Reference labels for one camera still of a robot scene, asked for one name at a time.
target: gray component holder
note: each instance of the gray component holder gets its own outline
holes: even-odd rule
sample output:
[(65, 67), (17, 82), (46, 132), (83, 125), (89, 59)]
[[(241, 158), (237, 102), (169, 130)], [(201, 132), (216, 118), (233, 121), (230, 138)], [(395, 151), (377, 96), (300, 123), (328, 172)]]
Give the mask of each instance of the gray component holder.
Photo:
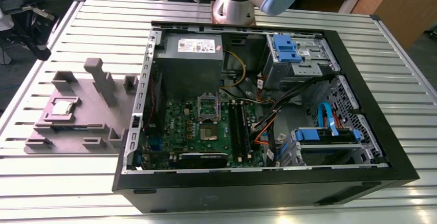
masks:
[[(110, 73), (102, 71), (101, 61), (89, 70), (98, 80), (105, 78), (104, 85), (98, 80), (77, 79), (73, 72), (55, 74), (57, 90), (26, 141), (26, 153), (118, 153), (129, 134), (138, 78), (113, 80)], [(114, 106), (108, 105), (105, 95), (114, 97)], [(59, 101), (73, 102), (67, 115), (51, 114)]]
[(291, 83), (303, 82), (311, 77), (321, 77), (324, 73), (320, 65), (329, 66), (332, 64), (328, 50), (320, 39), (293, 37), (293, 41), (299, 45), (299, 55), (305, 57), (305, 61), (301, 63), (280, 62), (273, 35), (268, 35), (271, 55), (264, 70), (264, 74), (269, 76), (265, 80), (267, 89), (281, 89)]
[(287, 167), (307, 165), (303, 161), (301, 143), (296, 140), (295, 133), (288, 135), (279, 151), (283, 151), (283, 153), (277, 156), (277, 166)]

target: green circuit board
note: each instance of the green circuit board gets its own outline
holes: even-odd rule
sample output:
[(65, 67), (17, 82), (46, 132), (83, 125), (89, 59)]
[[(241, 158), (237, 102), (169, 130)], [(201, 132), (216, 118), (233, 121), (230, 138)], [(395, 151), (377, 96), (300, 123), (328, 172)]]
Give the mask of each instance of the green circuit board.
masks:
[[(233, 156), (233, 141), (230, 128), (229, 104), (221, 103), (217, 122), (198, 121), (198, 102), (168, 102), (165, 134), (162, 136), (162, 152), (152, 155), (150, 162), (154, 169), (172, 169), (169, 164), (170, 157), (180, 153), (206, 152), (226, 153), (229, 155), (228, 167), (263, 167), (263, 151), (255, 146), (252, 158), (244, 161), (236, 160)], [(256, 122), (256, 107), (253, 103), (244, 106), (248, 124)]]

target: blue connector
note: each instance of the blue connector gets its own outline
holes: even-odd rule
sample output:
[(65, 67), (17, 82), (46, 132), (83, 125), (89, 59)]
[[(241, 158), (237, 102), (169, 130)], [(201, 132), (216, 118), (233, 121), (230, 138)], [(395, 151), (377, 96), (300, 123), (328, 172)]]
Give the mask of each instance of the blue connector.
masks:
[(297, 141), (320, 141), (320, 133), (315, 128), (305, 128), (295, 131)]
[(276, 51), (280, 55), (280, 62), (285, 63), (301, 63), (303, 57), (296, 51), (297, 45), (293, 42), (292, 36), (289, 35), (275, 35), (273, 44)]

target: black connector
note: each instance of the black connector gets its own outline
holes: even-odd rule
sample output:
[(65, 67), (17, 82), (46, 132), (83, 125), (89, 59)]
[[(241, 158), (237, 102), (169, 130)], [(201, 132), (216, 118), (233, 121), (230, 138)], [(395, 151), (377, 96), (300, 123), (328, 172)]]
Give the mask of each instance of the black connector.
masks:
[(13, 15), (31, 10), (33, 8), (27, 7), (27, 0), (0, 0), (0, 9), (3, 14)]

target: slotted metal surface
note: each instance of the slotted metal surface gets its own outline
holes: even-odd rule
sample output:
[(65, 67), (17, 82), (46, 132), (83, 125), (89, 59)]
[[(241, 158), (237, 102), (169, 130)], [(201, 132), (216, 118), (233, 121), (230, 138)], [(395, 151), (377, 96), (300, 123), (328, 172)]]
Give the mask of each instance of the slotted metal surface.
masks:
[(53, 56), (38, 62), (0, 118), (0, 220), (83, 223), (437, 223), (437, 106), (434, 90), (384, 25), (365, 15), (257, 11), (260, 25), (337, 30), (422, 179), (381, 190), (344, 206), (281, 210), (141, 215), (112, 192), (117, 155), (27, 155), (25, 139), (53, 93), (55, 71), (105, 61), (114, 79), (141, 73), (153, 20), (210, 22), (210, 6), (140, 0), (75, 2), (53, 38)]

